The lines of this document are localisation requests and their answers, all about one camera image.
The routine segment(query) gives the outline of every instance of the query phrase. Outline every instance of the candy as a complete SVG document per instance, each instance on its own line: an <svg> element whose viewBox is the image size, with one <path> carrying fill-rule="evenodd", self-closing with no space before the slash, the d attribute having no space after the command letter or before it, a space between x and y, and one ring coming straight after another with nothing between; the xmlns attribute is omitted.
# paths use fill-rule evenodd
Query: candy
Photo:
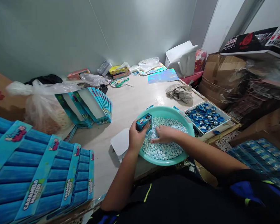
<svg viewBox="0 0 280 224"><path fill-rule="evenodd" d="M177 120L174 119L164 119L161 117L153 117L152 119L152 130L149 131L146 136L144 143L141 149L144 153L151 158L157 160L170 160L176 158L183 153L183 149L176 143L170 142L167 144L151 144L150 140L158 138L159 136L156 133L156 127L159 125L165 125L177 130L180 130L184 133L188 133L187 129Z"/></svg>

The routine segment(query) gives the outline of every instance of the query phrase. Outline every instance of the teal plastic bowl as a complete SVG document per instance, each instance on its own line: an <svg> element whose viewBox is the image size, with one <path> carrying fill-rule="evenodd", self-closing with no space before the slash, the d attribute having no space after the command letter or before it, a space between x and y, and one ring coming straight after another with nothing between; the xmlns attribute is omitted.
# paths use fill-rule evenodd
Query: teal plastic bowl
<svg viewBox="0 0 280 224"><path fill-rule="evenodd" d="M143 111L137 118L143 117L145 114L150 113L153 117L162 117L165 119L174 119L182 123L187 131L188 134L191 136L195 136L194 134L194 129L193 129L193 123L191 120L187 117L187 115L177 109L174 109L172 107L166 107L166 106L156 106L156 107L151 107ZM188 157L188 155L183 152L179 156L175 157L174 159L170 160L157 160L154 158L151 158L150 156L146 155L145 152L141 149L139 152L140 156L142 156L143 159L147 160L148 162L159 165L159 166L171 166L175 165L184 159Z"/></svg>

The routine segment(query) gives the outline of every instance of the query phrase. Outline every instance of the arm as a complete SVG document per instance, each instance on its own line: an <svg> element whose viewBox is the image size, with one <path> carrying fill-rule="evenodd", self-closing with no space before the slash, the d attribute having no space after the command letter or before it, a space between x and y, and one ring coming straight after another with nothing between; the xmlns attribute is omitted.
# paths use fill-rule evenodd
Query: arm
<svg viewBox="0 0 280 224"><path fill-rule="evenodd" d="M156 132L159 138L151 140L151 143L177 143L216 177L226 176L236 170L248 169L246 165L227 153L179 130L160 125L156 127Z"/></svg>
<svg viewBox="0 0 280 224"><path fill-rule="evenodd" d="M127 204L134 183L138 154L143 145L148 128L149 125L146 125L141 132L138 132L136 130L136 121L133 122L128 134L128 151L125 154L106 197L102 202L102 210L120 211Z"/></svg>

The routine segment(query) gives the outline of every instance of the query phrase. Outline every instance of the gray wall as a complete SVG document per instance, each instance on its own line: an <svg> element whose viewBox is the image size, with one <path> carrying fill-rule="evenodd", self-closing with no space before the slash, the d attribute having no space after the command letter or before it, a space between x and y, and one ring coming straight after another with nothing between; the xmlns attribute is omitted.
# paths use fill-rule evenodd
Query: gray wall
<svg viewBox="0 0 280 224"><path fill-rule="evenodd" d="M265 0L245 33L280 26L280 0Z"/></svg>
<svg viewBox="0 0 280 224"><path fill-rule="evenodd" d="M164 62L167 50L189 40L196 0L91 4L0 1L0 72L25 82L50 73L65 77L85 67L95 73L105 58L114 65L153 56Z"/></svg>
<svg viewBox="0 0 280 224"><path fill-rule="evenodd" d="M217 0L197 0L189 39L198 48L202 47L216 5Z"/></svg>

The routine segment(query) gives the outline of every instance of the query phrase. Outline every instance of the white plastic bag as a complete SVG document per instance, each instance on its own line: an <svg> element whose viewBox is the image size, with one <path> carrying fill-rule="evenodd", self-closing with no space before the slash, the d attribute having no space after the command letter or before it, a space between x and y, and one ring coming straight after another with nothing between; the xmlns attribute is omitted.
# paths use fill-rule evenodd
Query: white plastic bag
<svg viewBox="0 0 280 224"><path fill-rule="evenodd" d="M80 78L85 83L91 85L91 86L100 86L101 84L109 84L106 78L99 76L99 75L93 75L93 74L87 74L83 73L80 74Z"/></svg>
<svg viewBox="0 0 280 224"><path fill-rule="evenodd" d="M132 67L129 68L131 73L136 72L138 69L139 69L138 65L133 65Z"/></svg>
<svg viewBox="0 0 280 224"><path fill-rule="evenodd" d="M123 62L122 65L120 65L116 69L122 69L122 68L126 68L126 67L130 68L130 65L127 62Z"/></svg>
<svg viewBox="0 0 280 224"><path fill-rule="evenodd" d="M57 131L72 125L70 118L55 97L58 93L67 93L79 90L75 84L56 83L43 85L37 79L31 85L14 81L6 87L8 93L28 96L26 101L25 122L31 124L33 129L46 134L55 134Z"/></svg>
<svg viewBox="0 0 280 224"><path fill-rule="evenodd" d="M150 70L159 66L160 59L158 57L145 59L139 62L140 70L144 73L149 72Z"/></svg>

